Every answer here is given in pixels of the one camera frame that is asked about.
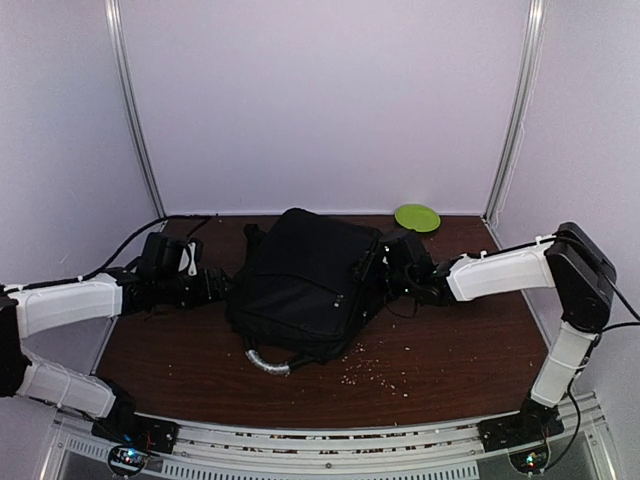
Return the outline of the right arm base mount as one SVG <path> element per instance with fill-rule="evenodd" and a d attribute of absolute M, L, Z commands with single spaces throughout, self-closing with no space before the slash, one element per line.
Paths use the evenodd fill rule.
<path fill-rule="evenodd" d="M 550 463 L 549 439 L 565 431 L 558 413 L 523 411 L 483 420 L 477 425 L 486 453 L 502 451 L 519 473 L 541 473 Z"/>

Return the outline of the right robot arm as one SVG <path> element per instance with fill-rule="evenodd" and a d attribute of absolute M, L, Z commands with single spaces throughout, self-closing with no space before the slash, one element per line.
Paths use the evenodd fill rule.
<path fill-rule="evenodd" d="M 416 232 L 397 229 L 374 243 L 356 274 L 372 276 L 384 300 L 409 296 L 417 305 L 437 307 L 516 291 L 554 291 L 562 307 L 560 330 L 512 423 L 513 433 L 526 442 L 550 426 L 604 332 L 617 280 L 611 260 L 573 222 L 529 243 L 440 263 Z"/>

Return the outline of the black backpack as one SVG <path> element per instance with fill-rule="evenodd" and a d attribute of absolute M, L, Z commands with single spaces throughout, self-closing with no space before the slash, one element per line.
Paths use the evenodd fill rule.
<path fill-rule="evenodd" d="M 351 276 L 379 229 L 291 208 L 268 231 L 247 224 L 243 233 L 225 316 L 258 369 L 286 376 L 335 359 L 382 308 L 381 285 Z"/>

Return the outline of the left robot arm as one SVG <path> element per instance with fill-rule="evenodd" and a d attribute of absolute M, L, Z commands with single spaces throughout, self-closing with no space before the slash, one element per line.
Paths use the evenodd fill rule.
<path fill-rule="evenodd" d="M 129 267 L 86 276 L 5 287 L 1 291 L 1 394 L 23 396 L 104 419 L 123 444 L 137 442 L 144 424 L 135 402 L 117 385 L 26 351 L 29 336 L 97 318 L 150 312 L 158 306 L 191 309 L 223 300 L 231 287 L 221 269 L 199 267 L 202 243 L 161 233 L 147 236 Z"/>

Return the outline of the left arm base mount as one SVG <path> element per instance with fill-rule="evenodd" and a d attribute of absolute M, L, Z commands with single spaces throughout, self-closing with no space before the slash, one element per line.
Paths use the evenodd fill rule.
<path fill-rule="evenodd" d="M 96 420 L 91 434 L 114 443 L 106 462 L 114 474 L 124 477 L 141 473 L 150 463 L 160 460 L 161 454 L 171 454 L 178 431 L 175 422 L 136 416 L 128 433 L 117 432 L 106 421 Z"/>

